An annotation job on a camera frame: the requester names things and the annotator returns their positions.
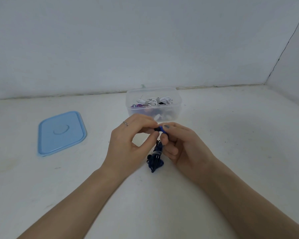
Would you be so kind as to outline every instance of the left hand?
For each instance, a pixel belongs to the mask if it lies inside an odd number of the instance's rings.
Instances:
[[[152,118],[141,114],[134,114],[127,118],[112,131],[107,156],[101,169],[120,179],[125,179],[139,168],[148,152],[155,146],[159,132],[153,129],[158,127]],[[133,137],[140,132],[150,133],[146,141],[140,146],[132,143]]]

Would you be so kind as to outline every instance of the white wall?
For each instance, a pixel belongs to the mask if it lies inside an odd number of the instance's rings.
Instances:
[[[299,0],[0,0],[0,99],[264,83]]]
[[[299,103],[299,26],[267,84]]]

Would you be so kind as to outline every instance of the clear plastic container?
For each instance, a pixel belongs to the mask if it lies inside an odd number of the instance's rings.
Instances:
[[[171,97],[172,104],[131,107],[137,104],[137,99],[147,100],[149,98]],[[172,87],[141,88],[129,90],[126,93],[126,108],[131,116],[134,113],[144,114],[153,117],[157,122],[172,121],[177,119],[181,110],[182,98],[178,91]]]

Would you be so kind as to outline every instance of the table surface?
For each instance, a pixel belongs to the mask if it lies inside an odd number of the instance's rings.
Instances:
[[[299,223],[299,106],[266,86],[179,93],[177,122]],[[38,157],[38,124],[67,111],[81,113],[87,138]],[[127,116],[125,94],[0,100],[0,239],[18,237],[99,168]],[[162,158],[155,173],[144,162],[117,189],[86,238],[236,238],[210,199]]]

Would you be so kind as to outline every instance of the light blue lid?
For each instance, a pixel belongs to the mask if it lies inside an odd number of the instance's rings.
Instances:
[[[39,124],[38,154],[48,156],[82,142],[86,130],[78,112],[66,112]]]

